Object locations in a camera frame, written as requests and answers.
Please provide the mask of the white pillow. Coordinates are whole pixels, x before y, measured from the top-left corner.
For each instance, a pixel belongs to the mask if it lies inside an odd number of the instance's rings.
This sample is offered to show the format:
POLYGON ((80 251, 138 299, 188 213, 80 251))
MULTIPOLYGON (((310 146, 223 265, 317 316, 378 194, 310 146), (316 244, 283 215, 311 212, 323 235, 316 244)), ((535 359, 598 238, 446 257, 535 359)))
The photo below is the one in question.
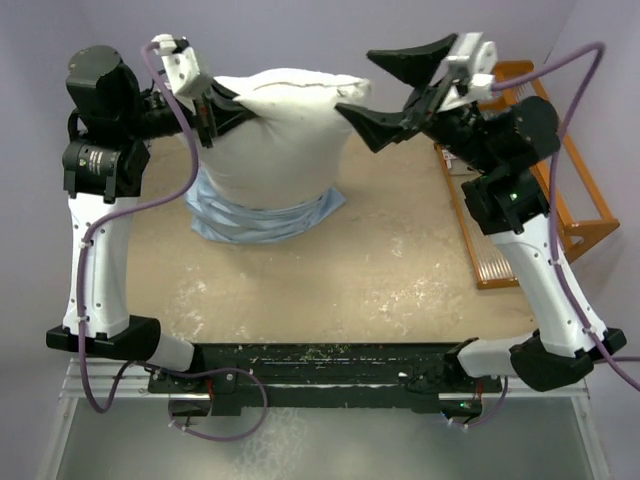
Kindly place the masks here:
POLYGON ((353 131, 335 106, 366 105, 370 80, 295 68, 216 80, 255 115, 200 150, 216 193, 242 207, 275 210, 314 200, 334 184, 353 131))

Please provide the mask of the light blue pillowcase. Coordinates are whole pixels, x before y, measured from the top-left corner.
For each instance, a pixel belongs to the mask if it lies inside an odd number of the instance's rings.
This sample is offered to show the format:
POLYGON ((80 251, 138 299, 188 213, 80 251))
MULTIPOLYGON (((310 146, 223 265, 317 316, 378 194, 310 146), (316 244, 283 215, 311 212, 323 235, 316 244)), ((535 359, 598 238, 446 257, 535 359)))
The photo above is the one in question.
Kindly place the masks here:
POLYGON ((226 244, 273 244, 301 235, 346 203, 332 187, 321 196, 284 209, 255 210, 224 199, 204 172, 184 195, 191 229, 206 240, 226 244))

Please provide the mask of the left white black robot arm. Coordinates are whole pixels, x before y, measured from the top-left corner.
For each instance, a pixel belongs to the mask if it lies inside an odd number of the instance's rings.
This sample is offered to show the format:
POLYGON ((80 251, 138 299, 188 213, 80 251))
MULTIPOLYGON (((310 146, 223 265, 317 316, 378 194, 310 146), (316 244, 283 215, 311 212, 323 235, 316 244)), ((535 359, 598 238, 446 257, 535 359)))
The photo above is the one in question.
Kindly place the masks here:
POLYGON ((72 280, 62 323, 46 335, 49 348, 171 370, 184 392, 202 387, 195 346, 163 332, 157 319, 127 308, 126 279, 133 216, 150 160, 149 144, 183 134, 188 148, 252 118, 235 94, 201 67, 184 38, 155 37, 143 51, 157 55, 152 88, 138 80, 112 47, 96 45, 70 60, 66 89, 74 110, 62 156, 63 188, 72 220, 72 280))

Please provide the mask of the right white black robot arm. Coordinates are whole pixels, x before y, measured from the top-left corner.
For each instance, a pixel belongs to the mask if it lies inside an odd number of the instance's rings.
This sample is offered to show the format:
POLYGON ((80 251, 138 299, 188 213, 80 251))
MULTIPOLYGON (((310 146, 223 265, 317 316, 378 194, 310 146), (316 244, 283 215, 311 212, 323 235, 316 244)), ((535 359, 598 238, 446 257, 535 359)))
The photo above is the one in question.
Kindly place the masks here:
POLYGON ((508 261, 538 324, 522 337, 458 345, 447 358, 446 383, 467 391, 480 377, 512 376, 545 392, 582 380, 598 361, 611 362, 625 335, 586 299, 558 236, 556 191, 533 174, 537 164, 557 162, 568 118, 539 96, 490 116, 481 110, 535 74, 499 79, 496 46, 479 32, 367 57, 411 95, 396 113, 346 103, 338 113, 372 151, 424 134, 476 172, 462 186, 467 210, 508 261))

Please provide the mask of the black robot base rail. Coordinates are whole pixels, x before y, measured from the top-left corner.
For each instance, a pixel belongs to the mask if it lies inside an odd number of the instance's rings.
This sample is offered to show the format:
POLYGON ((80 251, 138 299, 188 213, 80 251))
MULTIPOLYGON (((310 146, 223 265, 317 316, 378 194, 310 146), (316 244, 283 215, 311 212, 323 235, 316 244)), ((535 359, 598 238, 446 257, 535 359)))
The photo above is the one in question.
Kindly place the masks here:
POLYGON ((476 416, 502 383, 455 369, 453 343, 202 343, 191 378, 153 373, 154 394, 212 400, 212 414, 244 407, 398 408, 476 416))

